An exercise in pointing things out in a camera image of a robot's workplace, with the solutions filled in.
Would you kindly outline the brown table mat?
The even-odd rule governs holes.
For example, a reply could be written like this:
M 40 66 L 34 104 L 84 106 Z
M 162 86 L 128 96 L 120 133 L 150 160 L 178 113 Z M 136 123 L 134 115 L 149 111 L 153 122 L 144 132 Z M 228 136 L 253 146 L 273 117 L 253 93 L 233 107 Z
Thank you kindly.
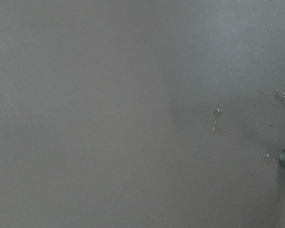
M 0 0 L 0 228 L 285 228 L 285 0 Z

